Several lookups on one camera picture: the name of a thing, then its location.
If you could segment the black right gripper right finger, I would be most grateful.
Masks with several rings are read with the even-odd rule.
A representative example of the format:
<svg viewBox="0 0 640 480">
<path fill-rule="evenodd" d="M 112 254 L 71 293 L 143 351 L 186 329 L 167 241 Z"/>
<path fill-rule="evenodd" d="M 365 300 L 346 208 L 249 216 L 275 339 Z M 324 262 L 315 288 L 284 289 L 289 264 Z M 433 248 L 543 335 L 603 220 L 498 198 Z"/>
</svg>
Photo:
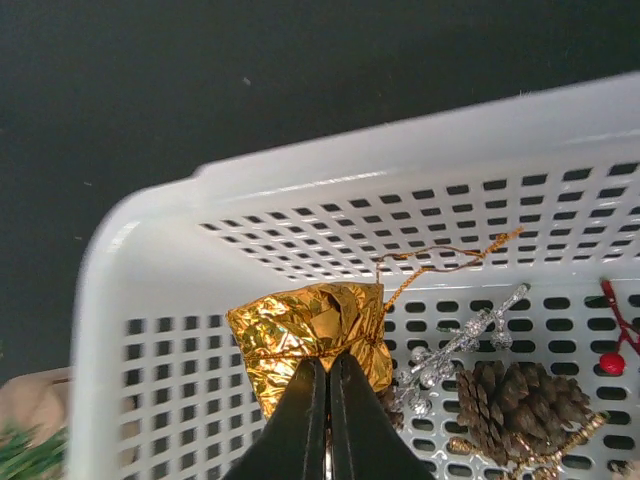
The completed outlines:
<svg viewBox="0 0 640 480">
<path fill-rule="evenodd" d="M 358 361 L 341 354 L 329 376 L 335 479 L 428 480 L 433 474 L 400 439 Z"/>
</svg>

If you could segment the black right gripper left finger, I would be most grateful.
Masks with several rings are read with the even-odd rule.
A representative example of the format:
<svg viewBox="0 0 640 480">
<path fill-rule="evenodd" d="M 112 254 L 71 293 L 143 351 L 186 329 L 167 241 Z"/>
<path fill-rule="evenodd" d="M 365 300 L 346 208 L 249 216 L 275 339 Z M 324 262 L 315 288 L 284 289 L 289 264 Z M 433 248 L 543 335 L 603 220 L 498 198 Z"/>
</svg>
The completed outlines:
<svg viewBox="0 0 640 480">
<path fill-rule="evenodd" d="M 257 441 L 226 480 L 309 480 L 325 477 L 326 373 L 317 359 L 302 361 Z"/>
</svg>

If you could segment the silver glitter sprig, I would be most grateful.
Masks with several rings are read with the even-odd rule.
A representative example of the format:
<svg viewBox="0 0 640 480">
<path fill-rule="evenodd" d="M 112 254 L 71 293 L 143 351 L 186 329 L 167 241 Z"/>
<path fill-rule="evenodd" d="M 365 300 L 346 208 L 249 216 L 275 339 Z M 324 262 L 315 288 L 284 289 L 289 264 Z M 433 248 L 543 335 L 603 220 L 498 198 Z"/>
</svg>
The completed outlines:
<svg viewBox="0 0 640 480">
<path fill-rule="evenodd" d="M 417 346 L 411 350 L 412 366 L 399 369 L 395 375 L 396 401 L 408 408 L 420 418 L 426 417 L 431 409 L 431 400 L 421 392 L 421 387 L 431 390 L 443 380 L 449 379 L 455 372 L 453 356 L 456 353 L 467 353 L 477 349 L 480 336 L 493 324 L 490 344 L 496 350 L 508 350 L 513 345 L 513 338 L 506 330 L 506 312 L 529 293 L 528 283 L 518 285 L 510 296 L 496 307 L 483 309 L 471 318 L 463 327 L 453 329 L 453 337 L 440 349 L 430 350 Z"/>
</svg>

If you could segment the gold gift box ornament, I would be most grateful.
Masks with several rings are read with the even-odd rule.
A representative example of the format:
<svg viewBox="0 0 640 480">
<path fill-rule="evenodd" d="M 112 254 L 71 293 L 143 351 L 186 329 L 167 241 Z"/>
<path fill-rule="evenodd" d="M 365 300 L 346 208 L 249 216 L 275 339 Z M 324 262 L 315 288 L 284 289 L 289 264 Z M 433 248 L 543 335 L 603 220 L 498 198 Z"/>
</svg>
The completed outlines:
<svg viewBox="0 0 640 480">
<path fill-rule="evenodd" d="M 240 348 L 253 392 L 263 416 L 274 413 L 299 364 L 317 359 L 330 370 L 338 356 L 349 353 L 359 363 L 372 390 L 382 392 L 392 383 L 392 357 L 384 342 L 384 321 L 390 308 L 408 287 L 426 272 L 452 273 L 475 267 L 519 236 L 521 228 L 499 234 L 482 251 L 433 245 L 406 253 L 388 253 L 375 259 L 375 281 L 316 283 L 272 293 L 226 314 Z M 386 259 L 404 261 L 444 250 L 466 256 L 455 267 L 422 266 L 384 299 L 381 282 Z"/>
</svg>

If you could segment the white plastic mesh basket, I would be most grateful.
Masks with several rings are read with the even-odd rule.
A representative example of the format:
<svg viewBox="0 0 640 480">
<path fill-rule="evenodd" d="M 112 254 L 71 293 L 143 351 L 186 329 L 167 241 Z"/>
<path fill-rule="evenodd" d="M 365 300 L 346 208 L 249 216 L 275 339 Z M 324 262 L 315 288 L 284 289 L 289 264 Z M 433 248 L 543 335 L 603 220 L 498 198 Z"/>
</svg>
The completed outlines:
<svg viewBox="0 0 640 480">
<path fill-rule="evenodd" d="M 639 358 L 604 373 L 615 314 L 639 319 L 639 77 L 628 74 L 238 157 L 119 203 L 96 230 L 76 296 L 72 479 L 216 479 L 264 422 L 225 314 L 313 283 L 375 280 L 375 259 L 433 245 L 482 251 L 475 267 L 426 272 L 385 322 L 394 363 L 435 349 L 520 284 L 460 362 L 543 363 L 574 377 L 610 422 L 561 463 L 607 479 L 639 456 Z M 391 297 L 441 249 L 386 259 Z"/>
</svg>

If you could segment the small green christmas tree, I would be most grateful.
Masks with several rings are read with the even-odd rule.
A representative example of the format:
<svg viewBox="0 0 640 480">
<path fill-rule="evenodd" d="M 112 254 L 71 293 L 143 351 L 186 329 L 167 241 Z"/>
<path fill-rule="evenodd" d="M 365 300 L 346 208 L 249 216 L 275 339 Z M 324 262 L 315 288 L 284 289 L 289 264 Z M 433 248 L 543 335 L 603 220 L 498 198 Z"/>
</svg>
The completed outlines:
<svg viewBox="0 0 640 480">
<path fill-rule="evenodd" d="M 71 370 L 17 376 L 1 386 L 1 477 L 62 479 Z"/>
</svg>

